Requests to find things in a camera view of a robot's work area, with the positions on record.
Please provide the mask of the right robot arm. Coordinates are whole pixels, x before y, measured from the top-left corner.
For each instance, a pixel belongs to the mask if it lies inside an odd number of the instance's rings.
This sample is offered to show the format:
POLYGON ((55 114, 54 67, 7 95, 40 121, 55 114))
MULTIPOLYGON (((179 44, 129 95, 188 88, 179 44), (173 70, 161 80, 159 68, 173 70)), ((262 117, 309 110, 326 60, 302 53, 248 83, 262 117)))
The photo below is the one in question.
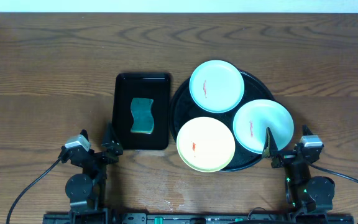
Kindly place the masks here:
POLYGON ((288 199, 300 214, 325 213, 333 208, 334 181, 310 173, 323 147, 322 140, 304 125, 303 135, 293 150, 279 150, 271 129, 266 129, 262 157, 272 160, 272 168, 285 170, 288 199))

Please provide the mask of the green scrubbing sponge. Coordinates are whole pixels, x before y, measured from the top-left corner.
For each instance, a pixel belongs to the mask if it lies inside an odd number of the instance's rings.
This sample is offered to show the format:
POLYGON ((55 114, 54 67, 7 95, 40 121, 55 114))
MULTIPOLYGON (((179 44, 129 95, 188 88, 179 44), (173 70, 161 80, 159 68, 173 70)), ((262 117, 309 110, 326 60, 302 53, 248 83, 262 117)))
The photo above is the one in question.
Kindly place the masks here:
POLYGON ((132 99, 130 109, 134 122, 131 133, 152 134, 155 126, 152 116, 153 102, 154 100, 149 98, 132 99))

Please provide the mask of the yellow plate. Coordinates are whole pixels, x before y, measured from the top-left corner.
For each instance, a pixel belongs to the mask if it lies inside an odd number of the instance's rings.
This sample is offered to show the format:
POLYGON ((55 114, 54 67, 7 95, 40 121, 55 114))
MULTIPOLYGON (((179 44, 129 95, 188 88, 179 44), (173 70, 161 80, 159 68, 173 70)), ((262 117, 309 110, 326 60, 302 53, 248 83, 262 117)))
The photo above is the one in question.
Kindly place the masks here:
POLYGON ((230 129, 210 117, 187 121, 178 132, 176 144, 182 161, 200 172, 216 172, 225 168, 236 150, 230 129))

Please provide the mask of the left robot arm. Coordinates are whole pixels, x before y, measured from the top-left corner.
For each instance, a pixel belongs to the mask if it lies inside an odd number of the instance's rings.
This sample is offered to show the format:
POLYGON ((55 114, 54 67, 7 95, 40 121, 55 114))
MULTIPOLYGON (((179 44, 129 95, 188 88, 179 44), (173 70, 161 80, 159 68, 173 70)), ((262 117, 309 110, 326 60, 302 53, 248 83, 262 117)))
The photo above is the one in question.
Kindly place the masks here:
POLYGON ((107 166, 119 162, 123 148, 111 123, 108 123, 101 144, 105 150, 91 149, 86 130, 72 136, 62 146, 58 158, 62 163, 82 168, 82 173, 69 178, 65 193, 70 199, 71 211, 85 213, 100 210, 104 204, 107 166))

